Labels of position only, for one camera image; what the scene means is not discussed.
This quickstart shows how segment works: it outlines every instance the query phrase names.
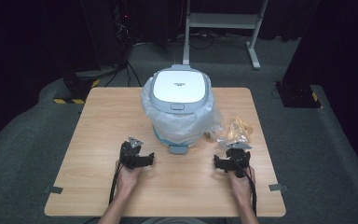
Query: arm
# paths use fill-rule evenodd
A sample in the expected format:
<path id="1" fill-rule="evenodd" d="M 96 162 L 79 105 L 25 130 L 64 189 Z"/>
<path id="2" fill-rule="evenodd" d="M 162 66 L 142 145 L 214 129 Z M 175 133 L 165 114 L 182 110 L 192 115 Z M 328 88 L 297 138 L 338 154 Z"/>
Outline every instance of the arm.
<path id="1" fill-rule="evenodd" d="M 117 193 L 98 222 L 99 224 L 117 224 L 120 222 L 121 215 L 132 191 L 135 189 L 138 175 L 142 170 L 142 167 L 130 170 L 125 166 L 121 169 L 117 178 Z"/>
<path id="2" fill-rule="evenodd" d="M 246 172 L 255 183 L 255 170 L 249 166 Z M 229 171 L 228 175 L 235 203 L 237 204 L 238 211 L 240 212 L 242 224 L 258 223 L 255 212 L 252 209 L 252 189 L 248 178 L 246 176 L 243 178 L 237 178 L 235 176 L 235 172 L 233 171 Z"/>

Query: cable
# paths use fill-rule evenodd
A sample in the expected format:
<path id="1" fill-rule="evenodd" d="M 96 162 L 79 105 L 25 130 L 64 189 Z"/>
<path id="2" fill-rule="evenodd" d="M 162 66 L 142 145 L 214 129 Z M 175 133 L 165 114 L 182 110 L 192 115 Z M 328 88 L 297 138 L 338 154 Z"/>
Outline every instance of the cable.
<path id="1" fill-rule="evenodd" d="M 213 45 L 213 43 L 214 43 L 214 37 L 211 35 L 211 32 L 207 32 L 206 34 L 195 34 L 195 35 L 192 35 L 193 37 L 195 36 L 195 37 L 200 37 L 199 39 L 203 39 L 203 40 L 212 40 L 211 41 L 211 43 L 208 45 L 208 46 L 206 46 L 206 47 L 203 47 L 203 48 L 199 48 L 199 47 L 196 47 L 196 46 L 194 46 L 194 45 L 191 45 L 191 44 L 189 44 L 190 45 L 190 47 L 192 47 L 193 49 L 208 49 L 208 48 L 210 48 L 212 45 Z"/>
<path id="2" fill-rule="evenodd" d="M 218 38 L 226 38 L 226 37 L 233 37 L 233 40 L 219 40 Z M 246 42 L 248 39 L 250 38 L 250 36 L 243 36 L 243 35 L 234 35 L 234 36 L 228 36 L 228 35 L 219 35 L 217 37 L 214 38 L 214 41 L 216 43 L 222 43 L 222 44 L 237 44 L 240 42 Z"/>
<path id="3" fill-rule="evenodd" d="M 121 23 L 118 23 L 118 22 L 116 22 L 116 21 L 113 21 L 117 26 L 120 26 L 120 30 L 118 30 L 117 32 L 116 32 L 116 34 L 118 35 L 122 30 L 123 30 L 123 28 L 126 30 L 126 34 L 128 34 L 129 33 L 129 30 L 127 29 L 127 27 L 125 26 L 125 25 L 123 25 L 123 24 L 121 24 Z"/>
<path id="4" fill-rule="evenodd" d="M 179 20 L 179 26 L 178 26 L 178 32 L 180 30 L 180 26 L 182 25 L 182 19 L 183 19 L 183 8 L 185 5 L 185 0 L 182 0 L 182 7 L 181 7 L 181 12 L 180 12 L 180 20 Z"/>
<path id="5" fill-rule="evenodd" d="M 115 73 L 115 74 L 112 76 L 112 78 L 110 78 L 110 80 L 105 84 L 105 87 L 107 87 L 107 85 L 109 85 L 109 83 L 112 82 L 112 80 L 116 77 L 117 74 L 118 74 L 118 72 Z"/>
<path id="6" fill-rule="evenodd" d="M 246 173 L 246 168 L 249 168 L 249 173 L 252 174 L 250 167 L 246 167 L 244 169 L 242 169 L 242 167 L 238 164 L 237 160 L 235 160 L 234 157 L 231 156 L 231 158 L 234 160 L 235 164 L 237 164 L 238 168 L 240 168 L 242 170 L 242 172 L 245 174 L 245 176 L 248 178 L 249 180 L 249 184 L 251 185 L 251 189 L 252 189 L 252 208 L 255 212 L 255 215 L 257 216 L 257 211 L 256 211 L 256 203 L 257 203 L 257 195 L 255 193 L 255 183 L 253 182 L 252 178 Z"/>
<path id="7" fill-rule="evenodd" d="M 129 71 L 129 67 L 126 66 L 126 70 L 127 70 L 127 76 L 129 77 L 129 79 L 127 80 L 127 87 L 131 86 L 131 77 L 130 77 L 130 71 Z"/>
<path id="8" fill-rule="evenodd" d="M 123 166 L 124 165 L 121 164 L 121 162 L 119 162 L 117 164 L 115 175 L 113 177 L 112 188 L 110 190 L 109 204 L 113 201 L 113 197 L 115 196 L 115 188 L 116 188 L 116 184 L 117 184 L 118 174 L 120 173 L 120 171 L 123 168 Z"/>
<path id="9" fill-rule="evenodd" d="M 130 62 L 129 62 L 129 61 L 127 61 L 127 65 L 129 65 L 129 66 L 130 66 L 130 68 L 131 68 L 131 70 L 132 70 L 133 74 L 135 75 L 136 80 L 138 81 L 139 87 L 142 87 L 141 81 L 139 80 L 138 75 L 136 74 L 135 70 L 133 69 L 133 67 L 132 67 L 132 65 L 130 64 Z"/>

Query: white stand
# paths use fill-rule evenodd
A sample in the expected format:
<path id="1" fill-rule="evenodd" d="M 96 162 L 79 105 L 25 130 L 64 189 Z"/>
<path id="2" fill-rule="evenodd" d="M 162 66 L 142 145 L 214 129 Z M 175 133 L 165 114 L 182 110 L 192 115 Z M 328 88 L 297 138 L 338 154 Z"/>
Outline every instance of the white stand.
<path id="1" fill-rule="evenodd" d="M 258 14 L 242 15 L 242 14 L 215 14 L 215 13 L 190 13 L 190 0 L 187 0 L 186 11 L 186 36 L 183 53 L 183 64 L 190 64 L 189 36 L 190 27 L 206 27 L 206 28 L 233 28 L 254 30 L 250 42 L 246 42 L 246 48 L 252 60 L 253 68 L 259 70 L 260 62 L 255 54 L 255 41 L 260 30 L 261 22 L 264 18 L 267 3 L 269 0 L 263 0 L 262 6 Z"/>

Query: wooden table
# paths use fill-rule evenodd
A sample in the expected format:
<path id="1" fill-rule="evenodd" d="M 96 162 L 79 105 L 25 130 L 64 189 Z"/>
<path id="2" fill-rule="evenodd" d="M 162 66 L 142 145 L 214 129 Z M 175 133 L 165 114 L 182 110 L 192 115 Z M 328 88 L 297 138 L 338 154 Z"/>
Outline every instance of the wooden table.
<path id="1" fill-rule="evenodd" d="M 225 151 L 205 136 L 185 155 L 173 155 L 153 134 L 140 102 L 141 88 L 94 88 L 76 126 L 45 213 L 48 216 L 99 217 L 108 206 L 119 149 L 128 137 L 144 141 L 140 156 L 155 152 L 143 169 L 125 217 L 237 217 L 228 175 L 214 169 L 213 155 Z M 251 165 L 255 168 L 257 215 L 285 214 L 282 195 L 270 191 L 277 179 L 252 95 L 245 88 L 213 88 L 225 132 L 240 116 L 254 128 Z"/>

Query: black controller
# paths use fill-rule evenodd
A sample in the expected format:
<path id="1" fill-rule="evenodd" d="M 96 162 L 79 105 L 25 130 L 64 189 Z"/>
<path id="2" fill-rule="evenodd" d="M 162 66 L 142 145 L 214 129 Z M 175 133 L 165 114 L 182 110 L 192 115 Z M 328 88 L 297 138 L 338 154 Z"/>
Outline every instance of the black controller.
<path id="1" fill-rule="evenodd" d="M 141 144 L 143 142 L 131 137 L 129 140 L 130 142 L 125 141 L 121 144 L 120 162 L 129 169 L 152 165 L 154 152 L 150 153 L 149 156 L 140 157 L 138 154 L 141 151 Z"/>
<path id="2" fill-rule="evenodd" d="M 214 155 L 214 167 L 222 169 L 225 172 L 235 171 L 235 176 L 238 178 L 244 177 L 244 169 L 249 167 L 249 160 L 251 153 L 245 152 L 243 148 L 230 148 L 226 151 L 228 160 L 221 160 Z"/>

